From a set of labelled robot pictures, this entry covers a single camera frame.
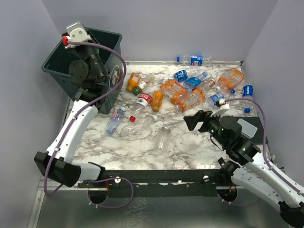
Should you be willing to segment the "crushed clear bottle white cap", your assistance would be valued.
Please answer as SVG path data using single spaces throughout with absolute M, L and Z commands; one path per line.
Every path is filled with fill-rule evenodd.
M 146 128 L 149 128 L 153 123 L 158 120 L 155 115 L 147 115 L 144 118 L 136 120 L 134 123 L 130 123 L 121 129 L 120 135 L 134 135 L 140 134 Z

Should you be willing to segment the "small orange juice bottle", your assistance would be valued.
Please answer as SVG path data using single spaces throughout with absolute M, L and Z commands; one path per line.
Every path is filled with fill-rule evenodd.
M 161 91 L 155 91 L 152 96 L 152 111 L 158 112 L 163 100 L 163 93 Z

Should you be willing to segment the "clear jar silver lid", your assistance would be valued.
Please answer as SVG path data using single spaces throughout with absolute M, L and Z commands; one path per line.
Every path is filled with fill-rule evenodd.
M 166 151 L 171 139 L 171 129 L 169 127 L 162 127 L 155 137 L 155 147 L 159 150 Z

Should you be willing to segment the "large orange bottle front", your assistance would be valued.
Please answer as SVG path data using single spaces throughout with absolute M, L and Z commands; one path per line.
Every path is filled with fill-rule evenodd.
M 174 107 L 176 111 L 185 112 L 199 105 L 206 99 L 202 89 L 195 88 L 189 95 L 181 99 Z

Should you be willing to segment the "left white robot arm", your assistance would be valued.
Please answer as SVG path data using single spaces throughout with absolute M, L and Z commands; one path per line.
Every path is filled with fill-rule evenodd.
M 45 152 L 37 152 L 34 162 L 44 179 L 51 179 L 61 186 L 74 186 L 79 180 L 89 181 L 98 188 L 104 184 L 104 168 L 93 163 L 74 164 L 76 148 L 87 126 L 97 115 L 107 97 L 113 93 L 123 80 L 109 89 L 103 85 L 107 77 L 103 75 L 103 63 L 97 49 L 101 48 L 120 57 L 120 54 L 106 46 L 91 42 L 67 41 L 65 48 L 75 52 L 79 59 L 69 68 L 71 76 L 76 76 L 82 93 L 74 101 L 72 111 L 54 142 Z

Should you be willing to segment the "red label water bottle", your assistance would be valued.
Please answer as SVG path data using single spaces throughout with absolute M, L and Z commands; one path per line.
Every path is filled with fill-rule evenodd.
M 152 100 L 153 92 L 142 92 L 139 97 L 136 99 L 129 120 L 135 122 L 140 115 L 144 112 L 150 101 Z

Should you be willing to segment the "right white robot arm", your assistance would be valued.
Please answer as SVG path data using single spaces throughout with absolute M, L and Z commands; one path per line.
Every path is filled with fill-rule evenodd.
M 241 186 L 275 208 L 290 226 L 304 226 L 303 186 L 288 177 L 242 134 L 237 118 L 214 116 L 200 110 L 183 119 L 190 131 L 201 122 L 199 132 L 208 132 L 229 156 L 230 160 L 223 164 L 218 174 L 222 185 Z

